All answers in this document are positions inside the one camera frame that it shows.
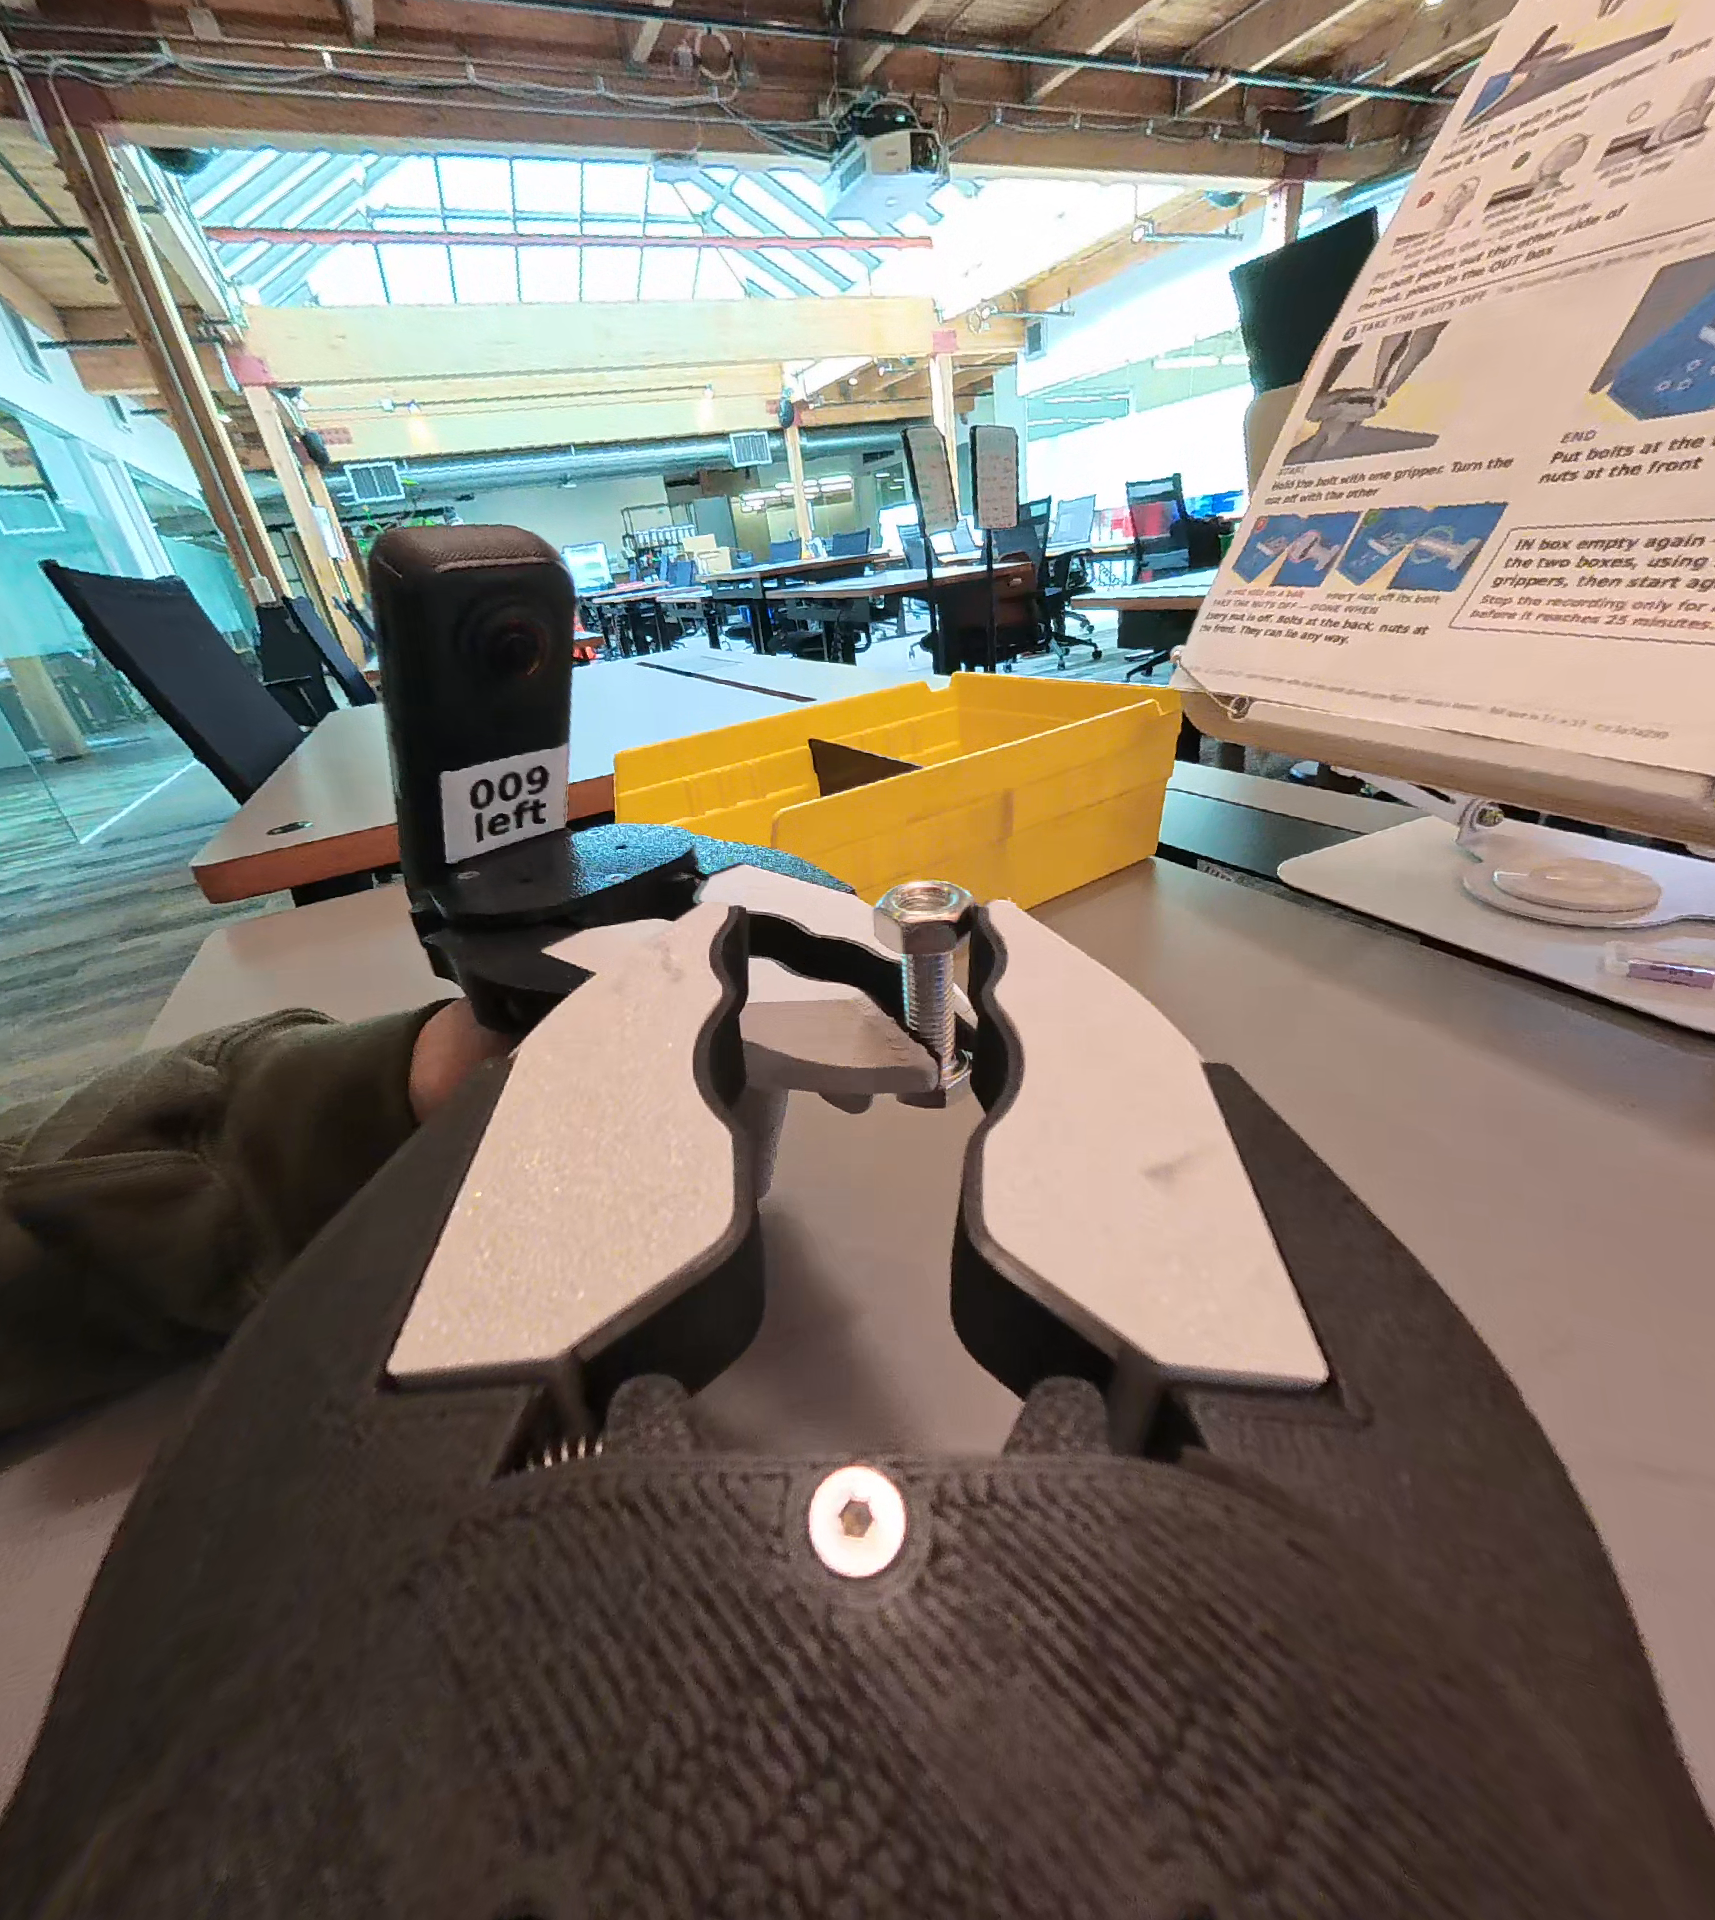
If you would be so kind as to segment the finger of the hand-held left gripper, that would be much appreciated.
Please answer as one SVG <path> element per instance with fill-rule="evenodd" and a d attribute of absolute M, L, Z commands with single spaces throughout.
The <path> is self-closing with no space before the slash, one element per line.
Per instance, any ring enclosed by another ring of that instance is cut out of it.
<path fill-rule="evenodd" d="M 749 953 L 823 990 L 895 992 L 899 958 L 873 936 L 865 901 L 817 884 L 769 884 L 741 895 Z"/>
<path fill-rule="evenodd" d="M 943 1108 L 967 1085 L 961 1052 L 939 1064 L 869 998 L 751 1001 L 739 1012 L 747 1086 L 805 1093 L 843 1112 L 877 1099 Z"/>

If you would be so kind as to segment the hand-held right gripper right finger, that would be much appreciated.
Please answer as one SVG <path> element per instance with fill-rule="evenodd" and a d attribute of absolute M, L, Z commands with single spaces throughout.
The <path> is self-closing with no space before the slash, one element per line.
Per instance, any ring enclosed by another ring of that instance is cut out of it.
<path fill-rule="evenodd" d="M 983 907 L 951 1322 L 1013 1395 L 1047 1378 L 1311 1395 L 1329 1364 L 1205 1063 L 1013 903 Z"/>

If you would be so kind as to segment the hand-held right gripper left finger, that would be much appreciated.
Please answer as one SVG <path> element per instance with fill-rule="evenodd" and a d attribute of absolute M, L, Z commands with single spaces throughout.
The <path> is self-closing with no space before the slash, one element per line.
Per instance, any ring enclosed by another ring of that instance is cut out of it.
<path fill-rule="evenodd" d="M 389 1353 L 397 1389 L 699 1391 L 763 1315 L 749 917 L 627 941 L 519 1045 Z"/>

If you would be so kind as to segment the steel hex bolt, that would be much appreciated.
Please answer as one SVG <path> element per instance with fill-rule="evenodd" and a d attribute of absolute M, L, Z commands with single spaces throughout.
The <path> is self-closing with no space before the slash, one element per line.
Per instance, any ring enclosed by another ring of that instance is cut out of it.
<path fill-rule="evenodd" d="M 935 1086 L 901 1093 L 897 1101 L 905 1107 L 941 1110 L 969 1082 L 969 1028 L 957 1012 L 961 958 L 967 958 L 967 944 L 953 941 L 925 943 L 897 960 L 905 1031 L 935 1064 Z"/>

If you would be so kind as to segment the yellow plastic bin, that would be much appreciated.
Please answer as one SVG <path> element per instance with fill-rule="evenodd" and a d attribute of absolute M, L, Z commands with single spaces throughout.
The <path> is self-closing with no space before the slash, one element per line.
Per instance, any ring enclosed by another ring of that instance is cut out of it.
<path fill-rule="evenodd" d="M 793 857 L 865 901 L 941 880 L 1031 909 L 1157 853 L 1181 730 L 1173 686 L 961 675 L 625 749 L 621 822 Z M 917 763 L 821 799 L 809 738 Z"/>

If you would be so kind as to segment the person's left forearm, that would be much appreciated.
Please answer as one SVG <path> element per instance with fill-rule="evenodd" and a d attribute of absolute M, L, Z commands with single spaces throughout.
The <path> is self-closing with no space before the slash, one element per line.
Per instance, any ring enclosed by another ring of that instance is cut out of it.
<path fill-rule="evenodd" d="M 287 1010 L 0 1095 L 0 1445 L 215 1353 L 419 1122 L 415 1033 Z"/>

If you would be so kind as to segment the person's left hand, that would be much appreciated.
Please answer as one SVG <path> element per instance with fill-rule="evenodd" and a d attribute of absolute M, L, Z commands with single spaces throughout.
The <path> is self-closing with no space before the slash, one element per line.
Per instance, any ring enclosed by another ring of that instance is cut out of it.
<path fill-rule="evenodd" d="M 491 1063 L 507 1058 L 517 1039 L 481 1022 L 465 998 L 447 998 L 415 1033 L 407 1104 L 417 1125 L 431 1121 L 463 1082 Z"/>

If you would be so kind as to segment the black bin divider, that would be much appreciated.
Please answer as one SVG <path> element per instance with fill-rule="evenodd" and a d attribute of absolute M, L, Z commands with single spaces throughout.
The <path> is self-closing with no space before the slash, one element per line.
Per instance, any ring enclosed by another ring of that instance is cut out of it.
<path fill-rule="evenodd" d="M 823 801 L 921 770 L 917 763 L 821 737 L 807 741 L 807 753 Z"/>

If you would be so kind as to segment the black office chair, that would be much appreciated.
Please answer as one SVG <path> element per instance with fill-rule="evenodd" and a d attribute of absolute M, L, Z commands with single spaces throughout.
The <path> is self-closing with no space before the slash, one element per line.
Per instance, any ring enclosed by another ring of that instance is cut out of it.
<path fill-rule="evenodd" d="M 303 596 L 255 613 L 237 650 L 175 577 L 123 578 L 42 560 L 92 644 L 121 673 L 237 805 L 253 799 L 339 707 L 379 695 Z"/>

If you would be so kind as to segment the row of desks and chairs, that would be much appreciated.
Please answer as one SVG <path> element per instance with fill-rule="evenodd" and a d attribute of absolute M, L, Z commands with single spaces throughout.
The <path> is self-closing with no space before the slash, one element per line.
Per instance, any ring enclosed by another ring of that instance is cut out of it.
<path fill-rule="evenodd" d="M 1017 511 L 991 551 L 959 551 L 955 534 L 927 538 L 901 527 L 895 552 L 833 551 L 707 578 L 639 580 L 581 598 L 581 626 L 613 658 L 671 649 L 745 649 L 757 658 L 855 664 L 877 632 L 909 626 L 935 673 L 1001 670 L 1017 660 L 1063 664 L 1073 650 L 1103 658 L 1095 631 L 1099 590 L 1143 577 L 1129 507 L 1097 511 L 1079 496 L 1043 516 Z"/>

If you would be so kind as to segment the white stand base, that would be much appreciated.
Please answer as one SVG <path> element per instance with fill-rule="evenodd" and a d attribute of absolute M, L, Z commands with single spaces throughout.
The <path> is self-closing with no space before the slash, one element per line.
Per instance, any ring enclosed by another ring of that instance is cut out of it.
<path fill-rule="evenodd" d="M 1525 825 L 1487 801 L 1287 860 L 1281 882 L 1351 914 L 1715 1040 L 1715 989 L 1621 980 L 1609 944 L 1715 956 L 1715 853 Z"/>

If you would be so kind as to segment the ceiling projector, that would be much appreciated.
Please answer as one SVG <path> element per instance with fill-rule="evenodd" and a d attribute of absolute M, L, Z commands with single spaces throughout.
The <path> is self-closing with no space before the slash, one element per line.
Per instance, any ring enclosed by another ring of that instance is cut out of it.
<path fill-rule="evenodd" d="M 833 204 L 921 204 L 949 178 L 939 133 L 903 104 L 861 102 L 835 124 L 825 193 Z"/>

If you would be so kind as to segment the black monitor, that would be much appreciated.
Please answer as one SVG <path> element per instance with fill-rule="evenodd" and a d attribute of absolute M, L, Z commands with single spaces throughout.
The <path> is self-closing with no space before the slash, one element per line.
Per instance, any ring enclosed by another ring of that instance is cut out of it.
<path fill-rule="evenodd" d="M 1229 270 L 1253 394 L 1301 382 L 1379 234 L 1373 208 Z"/>

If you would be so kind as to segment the wooden post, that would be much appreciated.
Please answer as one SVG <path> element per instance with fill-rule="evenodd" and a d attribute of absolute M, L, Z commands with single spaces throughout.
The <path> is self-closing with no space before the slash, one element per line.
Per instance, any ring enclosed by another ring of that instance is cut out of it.
<path fill-rule="evenodd" d="M 285 578 L 227 422 L 197 359 L 159 254 L 129 197 L 104 133 L 78 127 L 60 90 L 36 90 L 66 186 L 94 236 L 107 285 L 163 400 L 171 430 L 197 477 L 203 504 L 253 608 L 275 605 Z"/>

